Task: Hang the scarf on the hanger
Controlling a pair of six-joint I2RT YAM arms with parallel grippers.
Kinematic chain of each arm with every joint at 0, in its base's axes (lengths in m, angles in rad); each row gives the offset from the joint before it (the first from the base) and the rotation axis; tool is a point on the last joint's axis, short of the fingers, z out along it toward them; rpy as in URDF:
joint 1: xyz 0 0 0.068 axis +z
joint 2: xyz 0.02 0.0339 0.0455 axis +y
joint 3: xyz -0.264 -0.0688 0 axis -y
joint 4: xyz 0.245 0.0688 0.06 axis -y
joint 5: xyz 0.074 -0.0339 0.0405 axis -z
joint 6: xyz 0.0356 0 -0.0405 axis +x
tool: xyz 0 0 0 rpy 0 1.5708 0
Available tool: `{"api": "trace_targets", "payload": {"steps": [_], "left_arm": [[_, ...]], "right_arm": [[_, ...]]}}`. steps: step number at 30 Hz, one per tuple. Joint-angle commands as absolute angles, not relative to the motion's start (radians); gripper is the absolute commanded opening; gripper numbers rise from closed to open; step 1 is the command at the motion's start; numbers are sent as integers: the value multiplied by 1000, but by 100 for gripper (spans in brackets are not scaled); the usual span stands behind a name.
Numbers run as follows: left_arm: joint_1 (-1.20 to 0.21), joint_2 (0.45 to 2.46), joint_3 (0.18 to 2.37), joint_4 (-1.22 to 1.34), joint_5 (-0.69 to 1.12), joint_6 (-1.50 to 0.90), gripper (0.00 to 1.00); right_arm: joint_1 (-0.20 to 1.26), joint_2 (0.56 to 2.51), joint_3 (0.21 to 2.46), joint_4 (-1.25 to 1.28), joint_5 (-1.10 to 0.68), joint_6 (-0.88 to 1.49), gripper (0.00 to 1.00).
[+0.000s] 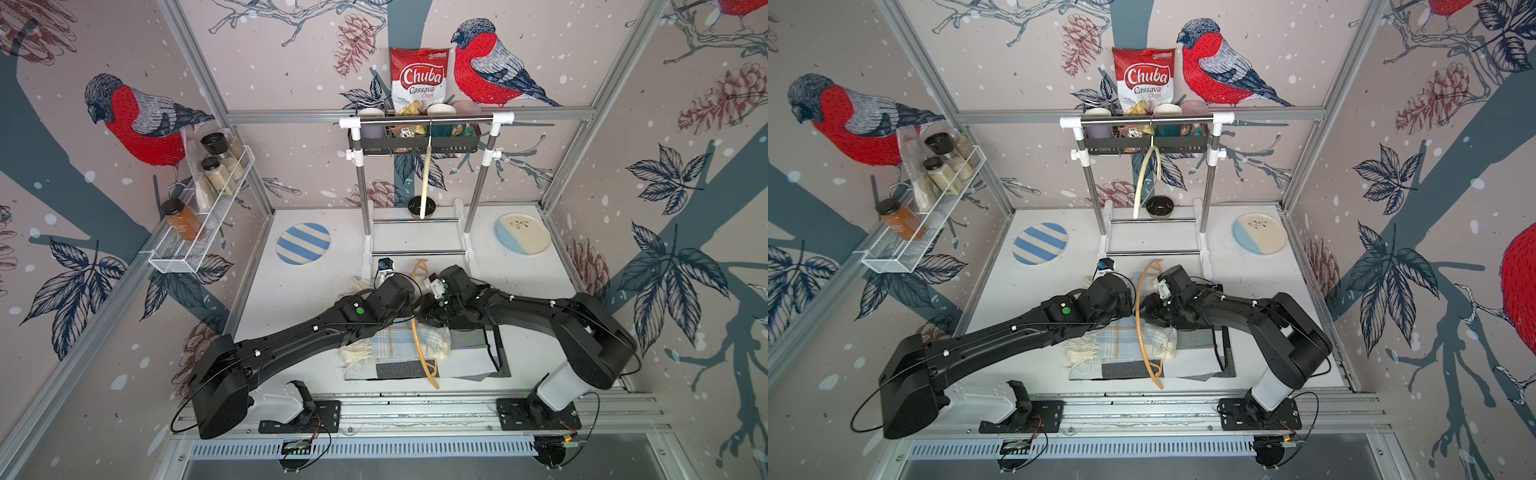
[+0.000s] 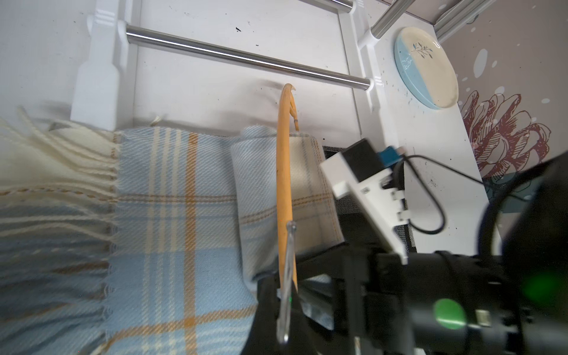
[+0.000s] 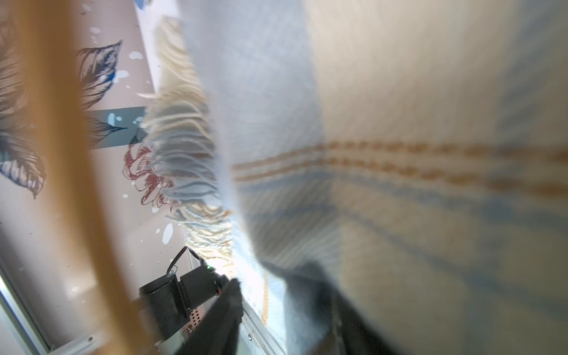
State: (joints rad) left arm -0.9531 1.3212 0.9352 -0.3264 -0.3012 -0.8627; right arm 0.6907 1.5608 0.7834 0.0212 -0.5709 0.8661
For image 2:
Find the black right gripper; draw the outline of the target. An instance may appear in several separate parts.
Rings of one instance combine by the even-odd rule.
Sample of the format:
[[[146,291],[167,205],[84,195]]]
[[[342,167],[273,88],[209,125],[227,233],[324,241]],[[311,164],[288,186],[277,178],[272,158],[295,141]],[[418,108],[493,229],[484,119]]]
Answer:
[[[305,257],[294,282],[297,224],[286,225],[283,275],[260,275],[242,354],[413,354],[403,262],[348,244]]]

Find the blue cream plaid scarf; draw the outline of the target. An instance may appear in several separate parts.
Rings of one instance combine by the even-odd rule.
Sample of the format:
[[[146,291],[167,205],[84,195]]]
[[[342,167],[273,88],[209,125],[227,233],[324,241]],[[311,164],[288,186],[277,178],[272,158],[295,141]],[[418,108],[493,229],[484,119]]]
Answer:
[[[276,132],[1,123],[3,354],[239,354],[277,267]]]

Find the orange wooden hanger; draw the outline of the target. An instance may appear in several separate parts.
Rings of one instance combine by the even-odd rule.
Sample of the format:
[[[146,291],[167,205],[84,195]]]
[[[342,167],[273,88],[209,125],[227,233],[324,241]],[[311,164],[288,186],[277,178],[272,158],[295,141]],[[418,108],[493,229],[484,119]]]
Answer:
[[[291,196],[290,164],[290,121],[298,129],[297,109],[294,101],[294,87],[286,84],[280,96],[277,120],[276,140],[276,176],[277,176],[277,245],[280,286],[285,281],[285,254],[287,250],[287,223],[293,220]]]

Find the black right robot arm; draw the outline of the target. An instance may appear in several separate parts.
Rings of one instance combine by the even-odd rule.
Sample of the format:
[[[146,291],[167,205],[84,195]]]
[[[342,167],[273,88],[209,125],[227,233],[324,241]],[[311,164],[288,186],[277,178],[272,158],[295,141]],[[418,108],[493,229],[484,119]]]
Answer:
[[[293,262],[288,224],[278,272],[259,276],[245,354],[565,354],[567,156],[496,191],[474,256],[410,253],[402,160],[389,170],[363,140],[322,163],[351,196],[345,243]]]

